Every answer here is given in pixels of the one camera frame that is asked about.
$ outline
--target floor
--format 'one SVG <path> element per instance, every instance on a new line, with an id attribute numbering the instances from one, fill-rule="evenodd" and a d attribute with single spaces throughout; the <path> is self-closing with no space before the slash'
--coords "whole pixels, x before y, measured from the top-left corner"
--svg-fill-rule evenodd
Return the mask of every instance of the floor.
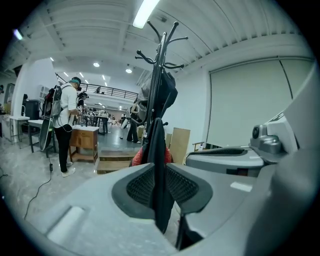
<path id="1" fill-rule="evenodd" d="M 111 133 L 98 135 L 98 150 L 122 150 L 138 151 L 140 144 L 120 139 L 120 127 L 109 127 Z M 4 195 L 4 201 L 8 207 L 22 218 L 25 216 L 29 201 L 37 194 L 38 187 L 50 179 L 49 159 L 38 147 L 31 152 L 27 136 L 22 140 L 21 149 L 18 144 L 13 144 L 0 137 L 0 189 Z M 97 161 L 95 165 L 90 162 L 75 162 L 71 168 L 76 172 L 67 178 L 63 178 L 59 167 L 57 153 L 50 153 L 50 161 L 53 164 L 51 181 L 40 188 L 38 196 L 30 203 L 26 220 L 30 216 L 40 214 L 47 210 L 55 202 L 69 194 L 86 180 L 96 177 Z M 178 233 L 179 214 L 172 209 L 171 219 L 165 237 L 174 245 Z"/>

